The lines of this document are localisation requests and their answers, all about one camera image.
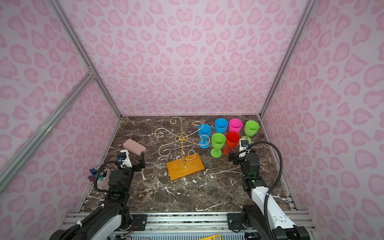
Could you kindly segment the red wine glass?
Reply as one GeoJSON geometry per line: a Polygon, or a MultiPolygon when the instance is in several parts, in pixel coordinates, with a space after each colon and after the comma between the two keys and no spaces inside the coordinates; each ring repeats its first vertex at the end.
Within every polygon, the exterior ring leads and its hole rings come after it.
{"type": "Polygon", "coordinates": [[[229,156],[230,150],[232,152],[235,151],[235,147],[239,144],[240,138],[240,135],[236,132],[229,132],[226,135],[226,146],[223,150],[226,156],[229,156]]]}

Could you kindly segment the green wine glass back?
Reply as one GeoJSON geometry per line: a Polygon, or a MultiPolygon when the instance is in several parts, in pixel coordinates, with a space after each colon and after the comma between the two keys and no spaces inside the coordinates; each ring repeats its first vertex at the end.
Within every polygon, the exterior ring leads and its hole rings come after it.
{"type": "Polygon", "coordinates": [[[222,155],[222,148],[226,143],[226,136],[222,133],[215,133],[212,135],[212,149],[211,156],[219,158],[222,155]]]}

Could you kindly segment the green wine glass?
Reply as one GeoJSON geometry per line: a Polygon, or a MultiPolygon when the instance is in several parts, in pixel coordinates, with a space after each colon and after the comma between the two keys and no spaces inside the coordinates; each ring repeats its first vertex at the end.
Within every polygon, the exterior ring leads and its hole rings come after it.
{"type": "Polygon", "coordinates": [[[258,122],[249,120],[245,124],[244,132],[245,136],[241,137],[241,140],[247,140],[249,144],[252,143],[251,137],[254,136],[260,128],[260,125],[258,122]]]}
{"type": "Polygon", "coordinates": [[[212,149],[211,156],[219,158],[222,155],[222,148],[226,143],[226,136],[222,133],[215,133],[212,135],[212,149]]]}

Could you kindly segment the magenta wine glass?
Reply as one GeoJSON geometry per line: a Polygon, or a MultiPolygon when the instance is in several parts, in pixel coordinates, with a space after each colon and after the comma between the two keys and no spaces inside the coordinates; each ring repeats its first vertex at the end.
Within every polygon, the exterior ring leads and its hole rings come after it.
{"type": "Polygon", "coordinates": [[[229,121],[229,131],[239,133],[243,127],[243,122],[239,119],[231,119],[229,121]]]}

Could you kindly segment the green wine glass front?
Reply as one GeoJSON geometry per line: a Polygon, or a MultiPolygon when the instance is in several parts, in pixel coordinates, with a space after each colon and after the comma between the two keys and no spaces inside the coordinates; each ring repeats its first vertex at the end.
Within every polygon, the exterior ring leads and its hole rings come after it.
{"type": "Polygon", "coordinates": [[[249,144],[252,143],[251,137],[254,136],[260,128],[260,125],[258,122],[249,120],[245,124],[244,132],[245,136],[241,137],[241,140],[247,140],[249,144]]]}

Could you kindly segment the blue wine glass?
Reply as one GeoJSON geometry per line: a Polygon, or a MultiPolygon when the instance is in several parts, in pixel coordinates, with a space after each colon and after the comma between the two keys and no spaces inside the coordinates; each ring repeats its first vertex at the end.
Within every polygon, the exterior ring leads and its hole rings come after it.
{"type": "Polygon", "coordinates": [[[218,118],[215,120],[215,131],[217,133],[225,134],[229,126],[229,122],[226,119],[218,118]]]}
{"type": "Polygon", "coordinates": [[[198,127],[199,134],[199,146],[202,149],[207,149],[210,147],[210,137],[211,137],[212,128],[207,124],[202,124],[198,127]]]}

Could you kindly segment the blue wine glass front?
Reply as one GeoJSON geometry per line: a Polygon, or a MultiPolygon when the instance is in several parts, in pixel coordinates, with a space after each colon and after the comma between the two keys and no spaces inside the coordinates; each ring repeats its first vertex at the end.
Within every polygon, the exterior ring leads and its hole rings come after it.
{"type": "Polygon", "coordinates": [[[212,128],[207,124],[202,124],[198,127],[199,134],[199,146],[202,149],[207,149],[210,147],[210,137],[211,137],[212,128]]]}

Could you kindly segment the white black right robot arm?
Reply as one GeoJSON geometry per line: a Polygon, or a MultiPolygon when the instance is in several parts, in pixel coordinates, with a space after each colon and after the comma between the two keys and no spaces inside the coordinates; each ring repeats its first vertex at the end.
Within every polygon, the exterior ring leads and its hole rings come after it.
{"type": "Polygon", "coordinates": [[[305,227],[299,227],[271,197],[271,191],[260,176],[260,158],[254,152],[230,151],[229,161],[240,165],[244,175],[243,190],[254,202],[244,205],[238,215],[228,214],[232,231],[255,230],[246,236],[252,240],[309,240],[305,227]]]}

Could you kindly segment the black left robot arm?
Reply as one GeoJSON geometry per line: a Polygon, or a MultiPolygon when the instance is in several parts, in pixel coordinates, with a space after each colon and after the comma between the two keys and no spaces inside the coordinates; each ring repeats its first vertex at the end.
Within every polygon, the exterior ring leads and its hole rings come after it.
{"type": "Polygon", "coordinates": [[[127,151],[120,151],[118,160],[103,163],[95,173],[94,190],[106,193],[101,205],[93,212],[67,230],[58,230],[50,237],[51,240],[106,240],[114,231],[132,231],[135,222],[128,207],[131,184],[136,172],[146,167],[144,152],[138,162],[133,164],[127,151]],[[107,190],[99,189],[98,178],[107,165],[117,168],[109,175],[107,190]]]}

